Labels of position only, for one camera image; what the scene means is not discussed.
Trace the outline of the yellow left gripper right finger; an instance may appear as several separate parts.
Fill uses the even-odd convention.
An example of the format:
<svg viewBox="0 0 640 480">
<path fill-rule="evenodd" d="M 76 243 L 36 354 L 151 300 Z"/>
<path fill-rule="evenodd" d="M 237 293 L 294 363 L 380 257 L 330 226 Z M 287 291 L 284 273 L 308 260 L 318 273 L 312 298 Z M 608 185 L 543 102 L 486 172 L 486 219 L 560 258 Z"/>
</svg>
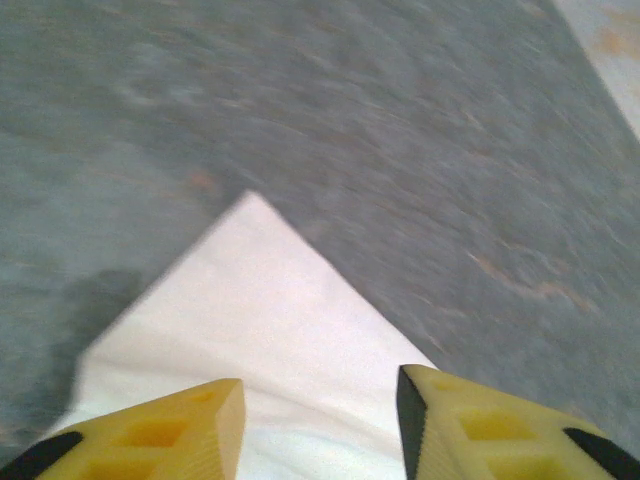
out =
<svg viewBox="0 0 640 480">
<path fill-rule="evenodd" d="M 590 422 L 417 364 L 398 369 L 409 479 L 636 479 L 639 461 Z"/>
</svg>

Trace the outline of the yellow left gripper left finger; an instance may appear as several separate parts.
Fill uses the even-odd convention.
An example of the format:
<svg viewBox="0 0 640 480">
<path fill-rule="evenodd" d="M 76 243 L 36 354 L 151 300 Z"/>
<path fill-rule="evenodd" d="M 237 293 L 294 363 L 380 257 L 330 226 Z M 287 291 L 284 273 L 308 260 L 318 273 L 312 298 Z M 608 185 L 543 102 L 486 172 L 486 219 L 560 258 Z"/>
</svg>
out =
<svg viewBox="0 0 640 480">
<path fill-rule="evenodd" d="M 5 465 L 1 476 L 233 479 L 245 419 L 242 381 L 216 380 L 66 427 Z"/>
</svg>

